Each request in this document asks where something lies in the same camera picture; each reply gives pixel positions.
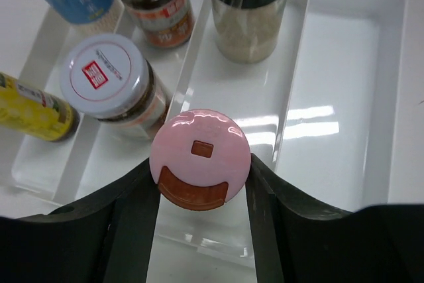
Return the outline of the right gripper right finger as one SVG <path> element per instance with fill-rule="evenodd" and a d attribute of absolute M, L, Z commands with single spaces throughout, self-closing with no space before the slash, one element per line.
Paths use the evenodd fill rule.
<path fill-rule="evenodd" d="M 422 282 L 423 206 L 349 212 L 253 156 L 246 200 L 259 282 Z"/>

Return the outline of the black lid cream jar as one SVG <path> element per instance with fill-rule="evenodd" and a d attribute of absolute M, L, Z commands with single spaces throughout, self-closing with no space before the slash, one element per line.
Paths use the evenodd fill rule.
<path fill-rule="evenodd" d="M 287 0 L 211 0 L 216 43 L 238 63 L 256 63 L 273 53 Z"/>

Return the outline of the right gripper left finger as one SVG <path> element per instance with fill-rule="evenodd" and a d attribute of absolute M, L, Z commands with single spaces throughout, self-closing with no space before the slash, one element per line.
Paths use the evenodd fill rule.
<path fill-rule="evenodd" d="M 2 282 L 146 282 L 160 192 L 149 162 L 47 215 L 1 218 Z"/>

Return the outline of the red logo dark jar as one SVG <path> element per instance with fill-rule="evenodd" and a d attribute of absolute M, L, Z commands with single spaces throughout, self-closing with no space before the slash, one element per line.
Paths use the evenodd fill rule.
<path fill-rule="evenodd" d="M 120 34 L 88 37 L 70 50 L 60 89 L 79 112 L 130 137 L 153 139 L 170 99 L 136 44 Z"/>

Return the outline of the yellow label brown cap bottle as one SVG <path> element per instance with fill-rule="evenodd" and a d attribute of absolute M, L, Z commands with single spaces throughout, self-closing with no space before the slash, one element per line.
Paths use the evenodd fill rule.
<path fill-rule="evenodd" d="M 1 74 L 1 125 L 48 142 L 70 138 L 79 113 L 66 101 Z"/>

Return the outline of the pink lid spice jar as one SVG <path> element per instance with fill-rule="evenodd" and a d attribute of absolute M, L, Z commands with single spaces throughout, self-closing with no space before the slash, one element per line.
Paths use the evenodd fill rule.
<path fill-rule="evenodd" d="M 184 209 L 207 211 L 240 192 L 251 153 L 245 134 L 231 118 L 214 110 L 192 109 L 159 129 L 149 165 L 167 200 Z"/>

